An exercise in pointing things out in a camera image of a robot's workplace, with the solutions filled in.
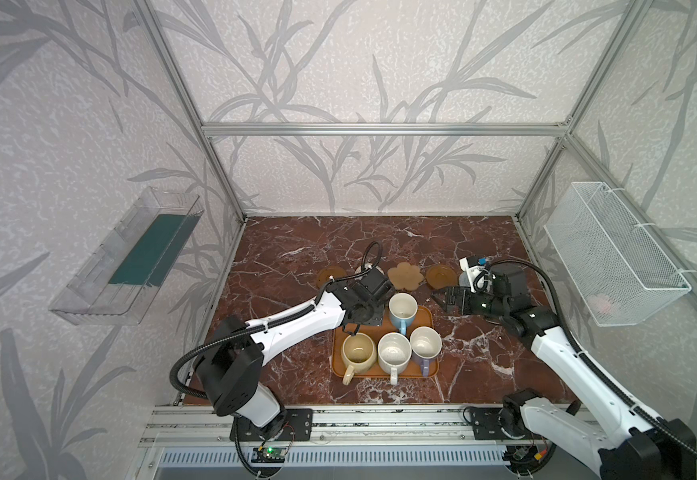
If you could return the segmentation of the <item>black mug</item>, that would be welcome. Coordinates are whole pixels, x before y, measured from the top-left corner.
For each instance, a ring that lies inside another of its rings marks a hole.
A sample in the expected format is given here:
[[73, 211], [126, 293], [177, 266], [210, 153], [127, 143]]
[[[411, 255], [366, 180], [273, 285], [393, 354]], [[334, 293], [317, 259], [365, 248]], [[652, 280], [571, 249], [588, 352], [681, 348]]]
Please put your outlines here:
[[342, 332], [348, 334], [349, 336], [356, 336], [360, 330], [360, 324], [344, 324], [342, 325]]

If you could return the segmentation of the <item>cork flower-shaped coaster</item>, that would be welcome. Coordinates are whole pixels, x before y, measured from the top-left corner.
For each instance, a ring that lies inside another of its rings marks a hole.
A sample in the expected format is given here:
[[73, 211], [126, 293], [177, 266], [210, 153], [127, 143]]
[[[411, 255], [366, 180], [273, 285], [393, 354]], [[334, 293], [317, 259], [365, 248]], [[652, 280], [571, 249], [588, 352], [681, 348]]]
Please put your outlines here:
[[412, 292], [424, 282], [420, 267], [408, 262], [389, 268], [387, 276], [396, 291]]

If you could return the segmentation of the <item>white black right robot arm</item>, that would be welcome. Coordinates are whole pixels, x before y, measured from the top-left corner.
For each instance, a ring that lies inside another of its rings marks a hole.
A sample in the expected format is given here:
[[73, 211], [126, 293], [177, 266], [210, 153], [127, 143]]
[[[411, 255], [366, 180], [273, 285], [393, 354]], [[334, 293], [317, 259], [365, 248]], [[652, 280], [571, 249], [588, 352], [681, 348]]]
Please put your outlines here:
[[589, 424], [526, 389], [505, 396], [505, 431], [539, 435], [601, 479], [696, 478], [693, 432], [640, 402], [580, 347], [561, 315], [534, 304], [526, 265], [518, 260], [470, 265], [464, 273], [468, 285], [432, 294], [448, 314], [496, 321], [553, 370], [596, 420]]

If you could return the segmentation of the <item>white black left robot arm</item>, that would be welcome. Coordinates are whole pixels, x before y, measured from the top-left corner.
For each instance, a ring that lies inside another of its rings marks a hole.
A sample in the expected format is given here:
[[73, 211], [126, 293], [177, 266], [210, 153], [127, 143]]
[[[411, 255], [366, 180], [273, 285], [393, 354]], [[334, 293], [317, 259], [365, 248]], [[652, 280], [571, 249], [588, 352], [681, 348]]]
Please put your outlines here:
[[282, 428], [286, 408], [260, 382], [264, 366], [324, 331], [380, 324], [392, 292], [388, 277], [374, 267], [348, 279], [330, 280], [314, 299], [278, 314], [224, 321], [212, 347], [194, 362], [194, 374], [214, 413], [244, 418], [261, 430]]

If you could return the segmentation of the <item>brown round wooden coaster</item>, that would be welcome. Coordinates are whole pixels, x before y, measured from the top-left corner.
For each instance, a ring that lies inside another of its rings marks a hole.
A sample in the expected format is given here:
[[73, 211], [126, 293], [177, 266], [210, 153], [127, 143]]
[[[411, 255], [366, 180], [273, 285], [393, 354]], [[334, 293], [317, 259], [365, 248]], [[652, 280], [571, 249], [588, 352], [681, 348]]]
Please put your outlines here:
[[425, 274], [425, 280], [432, 290], [458, 286], [458, 274], [442, 264], [431, 266]]

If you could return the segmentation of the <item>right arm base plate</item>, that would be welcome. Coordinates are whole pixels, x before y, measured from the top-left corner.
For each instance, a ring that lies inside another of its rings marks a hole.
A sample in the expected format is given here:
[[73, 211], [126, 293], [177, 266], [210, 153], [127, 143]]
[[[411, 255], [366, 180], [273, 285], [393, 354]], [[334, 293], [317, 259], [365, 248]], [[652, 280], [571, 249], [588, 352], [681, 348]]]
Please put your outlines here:
[[475, 440], [547, 440], [525, 428], [517, 411], [502, 406], [468, 405], [462, 409], [463, 421], [472, 429]]

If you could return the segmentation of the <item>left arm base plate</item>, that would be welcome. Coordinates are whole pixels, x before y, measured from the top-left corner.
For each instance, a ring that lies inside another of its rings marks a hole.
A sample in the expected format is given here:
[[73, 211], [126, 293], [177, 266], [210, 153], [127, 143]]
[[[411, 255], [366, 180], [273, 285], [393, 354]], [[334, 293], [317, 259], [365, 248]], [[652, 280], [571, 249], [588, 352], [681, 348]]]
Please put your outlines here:
[[248, 418], [234, 418], [231, 440], [240, 442], [310, 441], [314, 423], [314, 410], [310, 408], [286, 408], [266, 427], [255, 426]]

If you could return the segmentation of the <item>white and purple mug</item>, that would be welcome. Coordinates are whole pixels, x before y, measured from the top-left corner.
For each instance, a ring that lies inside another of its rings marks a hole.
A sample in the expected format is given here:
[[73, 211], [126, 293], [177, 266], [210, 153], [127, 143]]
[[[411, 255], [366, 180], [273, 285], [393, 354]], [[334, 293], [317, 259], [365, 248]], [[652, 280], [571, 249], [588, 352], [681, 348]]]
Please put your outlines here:
[[431, 327], [420, 326], [411, 332], [409, 341], [412, 361], [419, 367], [422, 377], [429, 377], [442, 350], [439, 333]]

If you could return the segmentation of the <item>white and blue mug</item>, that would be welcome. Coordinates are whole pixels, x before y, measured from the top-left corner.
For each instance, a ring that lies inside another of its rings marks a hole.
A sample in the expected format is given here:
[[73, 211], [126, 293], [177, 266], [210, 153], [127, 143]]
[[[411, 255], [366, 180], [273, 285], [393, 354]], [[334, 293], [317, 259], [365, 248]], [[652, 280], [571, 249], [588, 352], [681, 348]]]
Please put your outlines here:
[[417, 312], [417, 301], [408, 293], [396, 293], [388, 302], [389, 320], [401, 335], [407, 335]]

